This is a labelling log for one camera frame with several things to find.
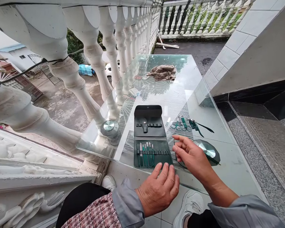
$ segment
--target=white sneaker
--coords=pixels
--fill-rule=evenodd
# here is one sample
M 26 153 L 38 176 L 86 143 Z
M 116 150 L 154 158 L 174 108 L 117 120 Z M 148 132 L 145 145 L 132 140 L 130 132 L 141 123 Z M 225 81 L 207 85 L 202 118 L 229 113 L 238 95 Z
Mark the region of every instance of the white sneaker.
M 204 211 L 204 200 L 201 194 L 194 190 L 186 192 L 180 212 L 173 221 L 173 228 L 183 228 L 185 218 L 193 213 L 201 214 Z
M 112 192 L 116 188 L 116 182 L 111 175 L 106 175 L 102 180 L 101 186 Z

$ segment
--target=black leather case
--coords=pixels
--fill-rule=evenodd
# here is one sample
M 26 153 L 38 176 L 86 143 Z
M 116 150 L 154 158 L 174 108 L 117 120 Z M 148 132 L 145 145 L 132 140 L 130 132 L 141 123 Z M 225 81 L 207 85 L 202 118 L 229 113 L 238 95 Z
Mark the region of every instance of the black leather case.
M 159 162 L 172 165 L 161 106 L 138 105 L 134 111 L 134 119 L 134 167 L 154 168 Z

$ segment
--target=glass tabletop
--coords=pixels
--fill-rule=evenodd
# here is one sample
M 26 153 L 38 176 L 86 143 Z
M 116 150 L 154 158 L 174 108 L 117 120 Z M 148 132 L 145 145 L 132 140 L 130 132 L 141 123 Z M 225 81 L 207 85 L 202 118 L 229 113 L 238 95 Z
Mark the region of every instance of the glass tabletop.
M 152 76 L 144 78 L 158 65 L 174 65 L 175 80 L 155 81 Z M 132 89 L 139 91 L 136 97 L 128 92 L 127 82 L 131 84 Z M 117 108 L 113 107 L 112 98 L 119 104 Z M 188 172 L 185 165 L 177 162 L 172 151 L 174 144 L 172 135 L 187 136 L 191 140 L 204 140 L 212 145 L 219 153 L 221 165 L 215 165 L 213 168 L 220 178 L 237 194 L 260 195 L 243 154 L 226 127 L 192 55 L 138 55 L 134 58 L 112 91 L 111 98 L 107 99 L 99 110 L 100 115 L 111 122 L 106 122 L 101 130 L 101 123 L 92 120 L 76 148 L 134 167 L 134 110 L 137 105 L 162 107 L 163 127 L 182 185 L 207 193 L 202 184 Z M 185 130 L 173 128 L 179 114 L 185 118 L 187 124 Z M 187 118 L 198 123 L 199 131 L 191 128 Z M 140 170 L 152 172 L 152 169 Z

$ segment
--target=metal gate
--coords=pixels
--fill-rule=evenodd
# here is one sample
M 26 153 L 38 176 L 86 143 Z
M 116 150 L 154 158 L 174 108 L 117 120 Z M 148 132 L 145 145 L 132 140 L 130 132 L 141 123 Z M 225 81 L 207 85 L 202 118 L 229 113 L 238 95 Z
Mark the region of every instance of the metal gate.
M 30 54 L 28 57 L 36 64 L 41 62 L 42 57 L 37 54 Z M 44 75 L 54 84 L 57 85 L 59 82 L 61 82 L 61 79 L 58 77 L 55 77 L 51 72 L 50 68 L 48 66 L 48 63 L 43 63 L 38 66 L 38 68 L 44 73 Z
M 0 81 L 7 80 L 17 74 L 18 72 L 15 69 L 0 70 Z M 31 96 L 32 101 L 35 101 L 43 94 L 39 89 L 37 89 L 36 86 L 34 86 L 29 80 L 27 80 L 22 75 L 15 78 L 14 80 L 3 83 L 3 85 L 13 87 L 28 93 Z

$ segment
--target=white car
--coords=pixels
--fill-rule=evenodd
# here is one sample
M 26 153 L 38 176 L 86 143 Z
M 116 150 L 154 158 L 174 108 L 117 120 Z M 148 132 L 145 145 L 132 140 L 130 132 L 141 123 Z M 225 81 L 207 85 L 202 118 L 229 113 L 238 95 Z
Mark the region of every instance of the white car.
M 105 69 L 104 71 L 105 71 L 105 74 L 107 75 L 109 82 L 111 82 L 112 81 L 111 64 L 108 63 L 104 69 Z

